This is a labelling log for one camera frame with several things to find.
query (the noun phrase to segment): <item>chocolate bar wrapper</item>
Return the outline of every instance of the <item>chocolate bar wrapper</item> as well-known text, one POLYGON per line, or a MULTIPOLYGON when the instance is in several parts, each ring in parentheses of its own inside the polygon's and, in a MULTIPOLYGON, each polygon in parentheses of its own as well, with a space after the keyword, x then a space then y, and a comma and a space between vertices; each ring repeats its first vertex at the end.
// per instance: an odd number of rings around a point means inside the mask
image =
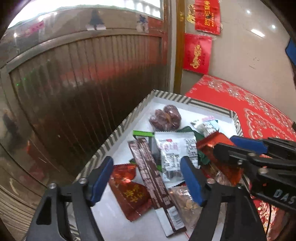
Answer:
POLYGON ((152 205, 165 235, 168 237, 174 233, 186 231, 176 206, 157 170, 147 140, 140 138, 137 141, 130 141, 128 145, 139 166, 140 174, 151 196, 152 205))

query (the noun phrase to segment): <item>red envelope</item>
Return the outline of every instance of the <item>red envelope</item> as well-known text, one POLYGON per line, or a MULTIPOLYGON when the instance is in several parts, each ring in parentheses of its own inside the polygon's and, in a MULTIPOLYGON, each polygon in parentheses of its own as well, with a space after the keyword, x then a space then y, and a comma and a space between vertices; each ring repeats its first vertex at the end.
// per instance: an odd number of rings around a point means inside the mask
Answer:
POLYGON ((209 71, 212 38, 185 34, 183 69, 207 74, 209 71))
POLYGON ((220 24, 218 0, 195 0, 195 30, 220 35, 220 24))

